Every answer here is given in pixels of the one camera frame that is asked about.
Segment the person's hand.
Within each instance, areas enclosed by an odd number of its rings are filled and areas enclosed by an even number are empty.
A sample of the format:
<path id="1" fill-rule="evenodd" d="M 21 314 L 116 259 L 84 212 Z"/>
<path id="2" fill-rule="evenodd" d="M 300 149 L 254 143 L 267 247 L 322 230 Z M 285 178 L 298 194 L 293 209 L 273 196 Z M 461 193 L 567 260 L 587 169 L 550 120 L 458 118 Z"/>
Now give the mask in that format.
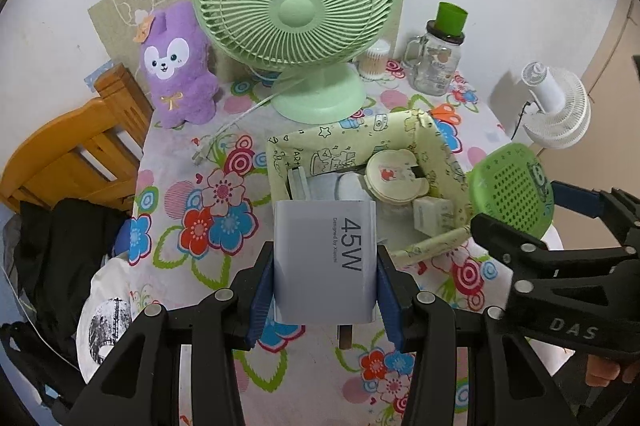
<path id="1" fill-rule="evenodd" d="M 625 384 L 631 384 L 640 373 L 638 361 L 622 368 L 617 362 L 590 354 L 586 365 L 586 384 L 594 388 L 603 388 L 621 378 Z"/>

